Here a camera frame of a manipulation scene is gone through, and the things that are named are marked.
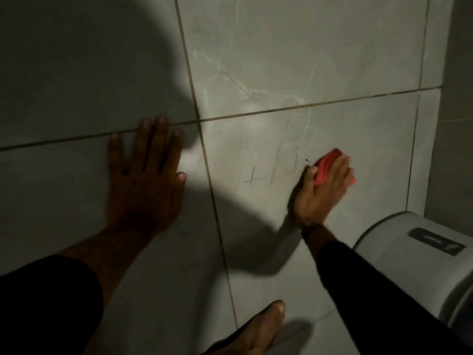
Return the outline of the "white plastic appliance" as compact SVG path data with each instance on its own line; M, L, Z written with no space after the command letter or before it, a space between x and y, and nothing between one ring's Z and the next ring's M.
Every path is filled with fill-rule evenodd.
M353 248L473 347L473 237L405 211L372 225Z

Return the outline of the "person's left hand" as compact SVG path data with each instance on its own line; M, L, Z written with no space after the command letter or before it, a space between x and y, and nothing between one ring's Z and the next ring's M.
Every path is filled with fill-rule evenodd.
M143 119L137 129L132 154L125 156L125 169L110 177L107 198L109 226L129 225L152 236L167 231L181 213L171 206L171 193L181 160L183 136L180 130L168 133L165 158L157 174L146 173L151 119Z

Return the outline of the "person's right forearm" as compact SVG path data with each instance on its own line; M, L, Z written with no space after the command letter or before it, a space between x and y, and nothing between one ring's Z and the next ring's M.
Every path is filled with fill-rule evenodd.
M322 224L302 238L360 355L473 355L473 349Z

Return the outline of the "person's bare foot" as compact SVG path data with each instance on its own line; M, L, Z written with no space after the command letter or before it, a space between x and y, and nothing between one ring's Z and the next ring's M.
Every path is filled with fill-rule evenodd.
M219 340L201 355L262 355L285 321L282 300L270 303L235 333Z

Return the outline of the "person's right hand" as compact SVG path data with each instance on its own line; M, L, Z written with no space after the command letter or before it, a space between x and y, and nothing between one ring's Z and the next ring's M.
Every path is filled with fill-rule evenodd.
M351 158L342 154L332 165L328 179L315 188L315 196L311 202L298 203L298 194L295 197L293 213L299 229L323 225L331 210L345 196L354 170L351 167Z

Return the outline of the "red scrubbing sponge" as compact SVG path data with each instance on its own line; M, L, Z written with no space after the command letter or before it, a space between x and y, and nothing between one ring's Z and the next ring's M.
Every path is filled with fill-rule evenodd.
M328 179L329 171L333 163L342 155L340 149L332 149L330 152L322 156L316 161L314 166L317 168L317 172L314 177L314 186L318 187L325 183Z

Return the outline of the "person's left forearm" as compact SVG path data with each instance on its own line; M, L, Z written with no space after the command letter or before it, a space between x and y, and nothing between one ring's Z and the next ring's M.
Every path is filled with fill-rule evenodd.
M121 279L156 233L107 227L0 276L0 355L82 355Z

